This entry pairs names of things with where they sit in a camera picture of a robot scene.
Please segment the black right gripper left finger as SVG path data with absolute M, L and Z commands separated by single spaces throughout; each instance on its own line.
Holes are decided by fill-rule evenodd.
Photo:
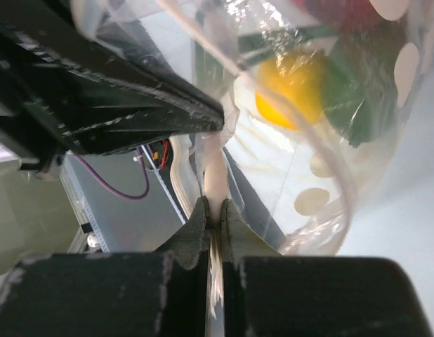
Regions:
M 207 336 L 209 203 L 150 253 L 26 258 L 0 288 L 0 336 Z

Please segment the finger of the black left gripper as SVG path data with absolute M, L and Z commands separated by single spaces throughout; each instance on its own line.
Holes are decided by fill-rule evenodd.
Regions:
M 0 1 L 0 145 L 26 172 L 220 131 L 221 104 L 168 63 L 127 1 Z

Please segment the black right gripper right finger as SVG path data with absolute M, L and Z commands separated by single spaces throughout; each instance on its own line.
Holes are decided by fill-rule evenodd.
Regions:
M 226 336 L 432 336 L 410 278 L 385 258 L 283 256 L 230 200 L 221 210 Z

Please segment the yellow fake lemon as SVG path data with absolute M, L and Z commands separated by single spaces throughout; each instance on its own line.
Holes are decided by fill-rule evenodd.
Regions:
M 313 125 L 322 119 L 322 79 L 326 63 L 322 52 L 292 51 L 262 62 L 257 80 L 288 99 Z

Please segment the clear zip top bag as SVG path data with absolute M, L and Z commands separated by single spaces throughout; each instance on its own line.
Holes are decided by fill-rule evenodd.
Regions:
M 180 219 L 205 196 L 231 199 L 245 222 L 284 255 L 336 253 L 353 214 L 384 175 L 434 50 L 434 1 L 370 1 L 382 21 L 359 31 L 321 23 L 303 1 L 127 1 L 168 63 L 217 100 L 220 131 L 145 145 L 134 161 L 164 182 Z M 339 37 L 382 38 L 399 48 L 395 123 L 352 147 L 324 112 L 309 124 L 257 80 L 259 65 L 292 51 L 322 52 Z

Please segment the dark green fake lime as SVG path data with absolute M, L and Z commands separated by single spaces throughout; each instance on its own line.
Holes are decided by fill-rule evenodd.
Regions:
M 396 121 L 398 51 L 382 38 L 342 36 L 324 64 L 324 115 L 354 148 L 382 136 Z

